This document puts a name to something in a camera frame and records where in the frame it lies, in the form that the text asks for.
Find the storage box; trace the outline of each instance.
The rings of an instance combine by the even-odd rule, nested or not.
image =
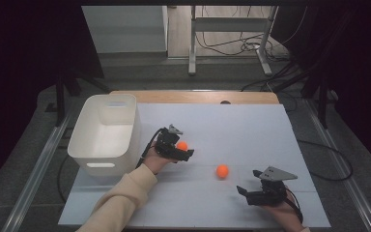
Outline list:
[[[68,153],[90,175],[123,175],[140,158],[140,126],[135,96],[92,96],[77,119]]]

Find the white board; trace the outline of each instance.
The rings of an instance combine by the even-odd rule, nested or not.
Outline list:
[[[305,226],[330,227],[283,105],[140,103],[138,109],[141,152],[159,128],[170,124],[184,132],[181,140],[195,152],[188,162],[170,163],[157,175],[148,203],[134,213],[128,227],[279,228],[267,212],[248,206],[236,188],[260,190],[252,170],[268,166],[299,176],[284,183],[300,202]],[[215,176],[221,163],[230,169],[225,180]],[[117,182],[79,170],[59,224],[84,223]]]

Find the ping pong ball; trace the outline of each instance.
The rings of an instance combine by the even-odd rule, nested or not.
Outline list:
[[[177,143],[177,149],[186,151],[188,149],[188,146],[186,145],[186,142],[181,141],[181,142]]]
[[[219,178],[225,178],[227,177],[228,175],[228,166],[225,165],[225,164],[220,164],[217,168],[216,168],[216,175],[219,177]]]

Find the aluminum rail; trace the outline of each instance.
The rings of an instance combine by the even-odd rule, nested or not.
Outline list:
[[[329,131],[324,129],[322,124],[319,122],[317,116],[318,115],[317,109],[310,101],[311,100],[304,100],[307,110],[315,125],[315,128],[318,131],[318,134],[320,135],[325,145],[338,150],[333,141],[333,138],[330,136]],[[341,157],[336,156],[333,151],[329,151],[329,153],[337,171],[342,177],[345,177],[346,174],[349,173],[350,171],[347,163]],[[357,207],[360,217],[363,220],[367,230],[371,231],[371,206],[370,203],[367,201],[366,196],[364,195],[360,187],[357,185],[357,182],[355,181],[354,177],[351,177],[350,179],[344,181],[343,183],[352,200],[354,201],[354,204]]]
[[[75,111],[76,103],[75,101],[71,101],[70,108],[66,114],[65,119],[59,125],[59,127],[55,127],[47,139],[46,144],[39,156],[38,161],[35,164],[34,169],[32,170],[28,181],[25,184],[25,187],[22,190],[22,193],[17,198],[14,207],[5,222],[4,227],[2,228],[2,232],[15,232],[19,229],[20,225],[22,224],[26,213],[29,209],[29,206],[32,203],[32,200],[35,197],[35,194],[41,184],[42,178],[47,167],[52,160],[53,154],[59,144],[60,139],[62,138],[62,134],[65,131],[66,126],[68,125],[69,120],[71,119],[72,113]]]

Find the dark background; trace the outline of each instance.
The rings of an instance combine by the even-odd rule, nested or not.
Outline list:
[[[308,8],[300,28],[305,7],[281,7],[271,35],[283,43],[299,29],[284,45],[307,70],[320,57],[332,29],[350,7],[356,9],[352,20],[337,38],[320,72],[328,77],[329,89],[338,96],[337,112],[371,153],[371,1],[352,6]],[[308,78],[318,76],[311,74]]]
[[[28,125],[38,93],[60,75],[77,78],[71,70],[103,77],[79,6],[0,4],[0,168]]]

